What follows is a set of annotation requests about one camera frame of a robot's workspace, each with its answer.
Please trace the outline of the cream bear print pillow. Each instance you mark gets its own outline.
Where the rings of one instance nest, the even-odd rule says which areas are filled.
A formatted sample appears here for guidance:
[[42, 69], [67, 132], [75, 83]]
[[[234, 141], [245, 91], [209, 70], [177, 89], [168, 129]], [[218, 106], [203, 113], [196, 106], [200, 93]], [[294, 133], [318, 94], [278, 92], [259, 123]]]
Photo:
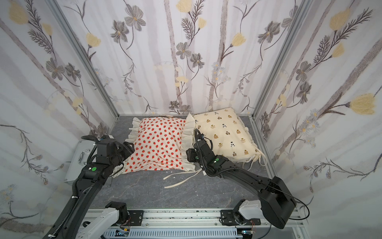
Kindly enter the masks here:
[[257, 161], [261, 166], [268, 164], [268, 159], [233, 108], [194, 115], [189, 120], [212, 140], [214, 154], [223, 155], [235, 163]]

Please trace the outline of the strawberry print ruffled pillow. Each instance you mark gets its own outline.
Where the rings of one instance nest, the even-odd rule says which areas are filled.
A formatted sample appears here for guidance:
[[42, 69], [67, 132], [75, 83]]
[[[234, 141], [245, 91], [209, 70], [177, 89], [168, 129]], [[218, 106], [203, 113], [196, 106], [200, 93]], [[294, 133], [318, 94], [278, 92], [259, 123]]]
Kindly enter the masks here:
[[125, 140], [133, 144], [134, 153], [124, 160], [112, 173], [112, 178], [138, 171], [180, 170], [190, 174], [185, 180], [166, 186], [174, 188], [188, 180], [205, 175], [187, 160], [186, 151], [193, 148], [196, 122], [191, 114], [185, 119], [178, 117], [151, 117], [133, 119], [133, 127]]

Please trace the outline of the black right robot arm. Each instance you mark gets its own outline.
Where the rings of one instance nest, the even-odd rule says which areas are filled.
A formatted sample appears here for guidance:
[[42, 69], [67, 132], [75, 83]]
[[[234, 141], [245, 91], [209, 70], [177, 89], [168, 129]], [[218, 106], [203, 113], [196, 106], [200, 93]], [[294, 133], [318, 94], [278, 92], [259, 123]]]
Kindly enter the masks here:
[[[276, 176], [272, 179], [259, 176], [240, 168], [223, 155], [214, 154], [213, 143], [207, 143], [207, 138], [198, 129], [194, 129], [193, 136], [195, 143], [193, 148], [186, 151], [187, 160], [198, 163], [209, 177], [233, 181], [255, 194], [260, 200], [264, 218], [271, 225], [283, 229], [288, 220], [302, 221], [309, 218], [308, 205], [294, 197], [282, 179]], [[298, 202], [307, 209], [307, 215], [303, 218], [292, 218]]]

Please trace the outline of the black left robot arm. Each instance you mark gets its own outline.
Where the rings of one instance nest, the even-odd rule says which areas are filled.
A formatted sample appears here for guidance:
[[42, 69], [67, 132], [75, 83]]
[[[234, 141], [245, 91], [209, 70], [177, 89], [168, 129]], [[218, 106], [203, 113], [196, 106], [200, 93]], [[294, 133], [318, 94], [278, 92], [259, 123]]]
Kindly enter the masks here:
[[74, 239], [96, 195], [114, 174], [114, 169], [135, 152], [131, 142], [119, 142], [109, 135], [95, 139], [87, 164], [72, 183], [72, 195], [44, 236], [45, 239]]

